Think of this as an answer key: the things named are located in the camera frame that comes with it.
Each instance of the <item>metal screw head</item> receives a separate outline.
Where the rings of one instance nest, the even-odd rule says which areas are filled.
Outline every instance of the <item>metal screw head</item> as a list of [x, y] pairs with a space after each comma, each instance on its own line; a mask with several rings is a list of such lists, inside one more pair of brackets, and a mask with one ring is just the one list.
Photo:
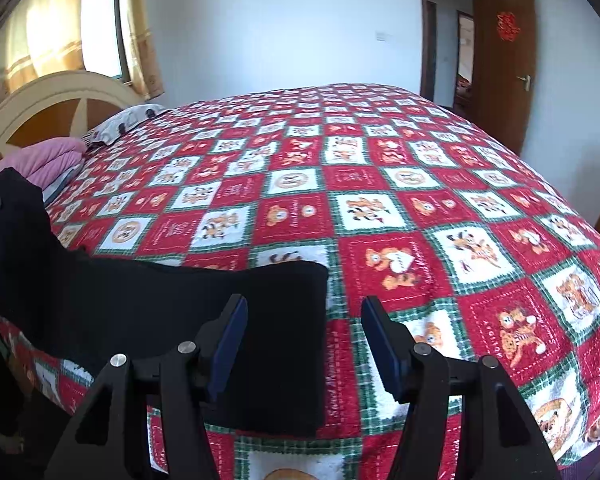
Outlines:
[[196, 349], [196, 344], [193, 341], [183, 341], [178, 345], [178, 352], [181, 354], [190, 354]]
[[116, 368], [118, 368], [119, 366], [122, 366], [124, 363], [126, 363], [126, 355], [124, 355], [124, 354], [115, 354], [109, 360], [109, 362], [111, 363], [111, 366], [115, 366]]
[[413, 351], [419, 355], [429, 355], [431, 353], [431, 347], [426, 343], [416, 343], [413, 345]]
[[493, 368], [497, 368], [500, 363], [494, 356], [485, 355], [482, 358], [482, 364], [485, 365], [487, 368], [493, 369]]

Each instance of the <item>red decoration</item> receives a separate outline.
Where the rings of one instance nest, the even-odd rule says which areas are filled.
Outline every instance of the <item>red decoration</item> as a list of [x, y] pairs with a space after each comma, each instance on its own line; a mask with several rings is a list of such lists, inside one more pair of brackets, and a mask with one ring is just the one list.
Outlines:
[[498, 35], [504, 41], [514, 41], [520, 33], [520, 27], [516, 26], [516, 15], [513, 12], [499, 12]]

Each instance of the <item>red and white checkered quilt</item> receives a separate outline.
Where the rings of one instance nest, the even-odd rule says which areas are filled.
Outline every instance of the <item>red and white checkered quilt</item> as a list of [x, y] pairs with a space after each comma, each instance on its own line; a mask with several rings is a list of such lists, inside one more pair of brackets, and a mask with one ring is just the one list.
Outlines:
[[[171, 110], [94, 152], [48, 212], [65, 246], [98, 255], [329, 267], [324, 426], [311, 441], [209, 427], [222, 480], [384, 480], [406, 408], [362, 332], [369, 294], [446, 356], [497, 356], [560, 464], [600, 441], [600, 235], [516, 155], [416, 94], [337, 84]], [[6, 320], [0, 332], [73, 412], [91, 377]], [[155, 410], [148, 421], [165, 469]]]

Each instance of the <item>wooden headboard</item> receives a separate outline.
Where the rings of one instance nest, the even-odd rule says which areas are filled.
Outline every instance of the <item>wooden headboard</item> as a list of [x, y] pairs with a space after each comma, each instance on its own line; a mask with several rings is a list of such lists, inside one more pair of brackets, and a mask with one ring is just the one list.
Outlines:
[[0, 159], [52, 137], [81, 137], [120, 110], [140, 103], [131, 88], [94, 72], [42, 76], [0, 103]]

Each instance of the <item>curtain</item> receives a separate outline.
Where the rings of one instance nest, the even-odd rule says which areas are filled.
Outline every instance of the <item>curtain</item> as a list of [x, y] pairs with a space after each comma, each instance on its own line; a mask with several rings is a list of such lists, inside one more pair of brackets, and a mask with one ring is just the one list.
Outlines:
[[84, 69], [81, 0], [21, 0], [0, 30], [0, 102], [24, 84]]
[[144, 0], [121, 0], [120, 14], [127, 17], [122, 30], [131, 85], [146, 100], [158, 97], [164, 88], [154, 41], [146, 24]]

